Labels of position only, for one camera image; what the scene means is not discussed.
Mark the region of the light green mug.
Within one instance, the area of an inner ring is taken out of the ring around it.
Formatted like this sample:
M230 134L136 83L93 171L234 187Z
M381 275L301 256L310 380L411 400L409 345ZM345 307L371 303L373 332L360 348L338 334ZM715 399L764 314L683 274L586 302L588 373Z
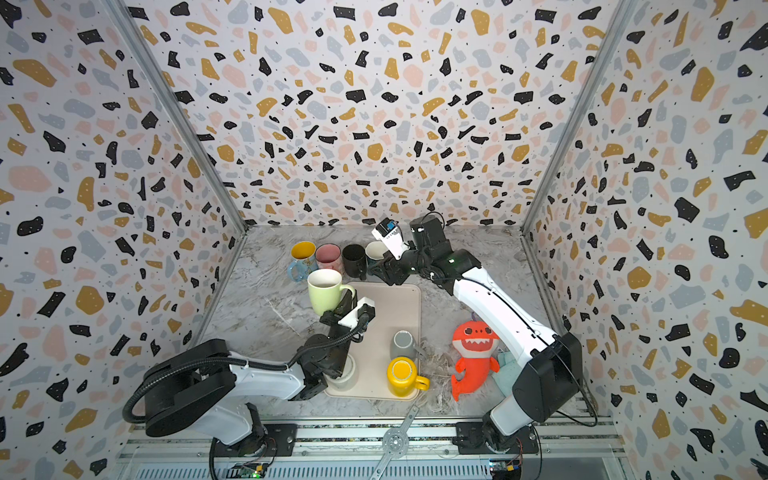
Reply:
M313 311L322 316L326 311L334 310L346 291L356 294L356 290L342 282L342 275L333 269L318 269L307 278L308 293Z

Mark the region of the black mug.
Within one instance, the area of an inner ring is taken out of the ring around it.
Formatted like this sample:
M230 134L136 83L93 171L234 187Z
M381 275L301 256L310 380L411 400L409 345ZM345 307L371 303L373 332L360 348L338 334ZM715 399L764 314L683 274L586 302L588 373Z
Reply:
M342 249L342 261L346 274L352 279L367 278L367 256L360 244L348 244Z

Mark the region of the pink mug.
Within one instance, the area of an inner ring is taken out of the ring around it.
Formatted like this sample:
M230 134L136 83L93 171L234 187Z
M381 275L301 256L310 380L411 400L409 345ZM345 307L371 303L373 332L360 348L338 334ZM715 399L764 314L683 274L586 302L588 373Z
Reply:
M344 274L342 249L332 243L320 245L315 252L315 259L319 269L330 269Z

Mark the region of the dark green mug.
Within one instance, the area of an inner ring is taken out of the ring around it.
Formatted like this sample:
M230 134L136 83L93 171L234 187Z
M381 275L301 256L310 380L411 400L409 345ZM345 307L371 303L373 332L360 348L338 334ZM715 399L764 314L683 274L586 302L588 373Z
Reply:
M381 261L387 252L388 248L382 241L376 240L368 243L365 247L367 265L372 266Z

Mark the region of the blue patterned mug yellow inside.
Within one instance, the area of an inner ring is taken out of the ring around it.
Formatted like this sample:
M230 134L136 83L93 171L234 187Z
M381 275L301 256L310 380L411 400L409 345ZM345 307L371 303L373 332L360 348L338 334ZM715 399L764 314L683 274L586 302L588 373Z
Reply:
M301 282L318 269L315 258L316 246L310 241L296 243L290 252L291 263L287 273L294 282Z

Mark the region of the grey mug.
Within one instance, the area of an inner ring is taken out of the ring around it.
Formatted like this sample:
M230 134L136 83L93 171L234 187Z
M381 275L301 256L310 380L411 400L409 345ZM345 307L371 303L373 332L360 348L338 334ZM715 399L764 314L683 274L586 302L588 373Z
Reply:
M389 351L392 360L400 357L415 360L418 355L414 337L407 330L399 330L393 335Z

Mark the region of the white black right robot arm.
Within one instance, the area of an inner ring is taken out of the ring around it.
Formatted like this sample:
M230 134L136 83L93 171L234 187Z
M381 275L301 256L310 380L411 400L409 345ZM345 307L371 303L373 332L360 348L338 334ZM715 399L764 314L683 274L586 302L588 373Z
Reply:
M482 443L504 452L516 445L519 430L546 421L583 391L581 344L526 312L470 252L453 249L441 216L428 213L409 228L412 240L406 242L396 221L385 218L376 225L372 234L387 252L371 274L388 285L401 285L411 275L431 281L478 314L514 355L521 372L481 424Z

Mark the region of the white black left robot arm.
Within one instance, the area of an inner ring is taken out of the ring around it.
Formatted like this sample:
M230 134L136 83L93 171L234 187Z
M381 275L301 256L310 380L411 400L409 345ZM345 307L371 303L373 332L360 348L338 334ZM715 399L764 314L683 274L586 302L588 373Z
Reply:
M324 312L325 334L315 334L286 362L257 360L231 351L223 339L205 341L144 374L123 409L123 419L149 437L193 430L240 452L269 446L254 397L309 400L340 378L351 344L363 339L375 303L353 290Z

